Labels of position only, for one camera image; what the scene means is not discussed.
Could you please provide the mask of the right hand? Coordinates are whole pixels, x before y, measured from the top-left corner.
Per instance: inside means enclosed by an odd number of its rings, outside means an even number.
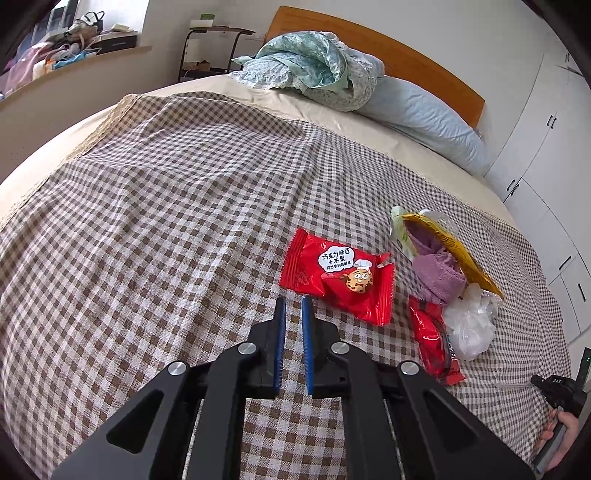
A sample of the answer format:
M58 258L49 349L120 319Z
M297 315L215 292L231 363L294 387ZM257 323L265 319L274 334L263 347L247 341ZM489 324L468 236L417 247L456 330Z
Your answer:
M550 413L549 421L542 431L540 438L535 446L535 452L539 453L548 441L554 437L554 431L557 427L564 428L564 434L560 443L556 447L552 457L547 461L546 467L540 469L541 473L555 468L563 460L574 444L579 433L579 419L573 414L562 409L554 409Z

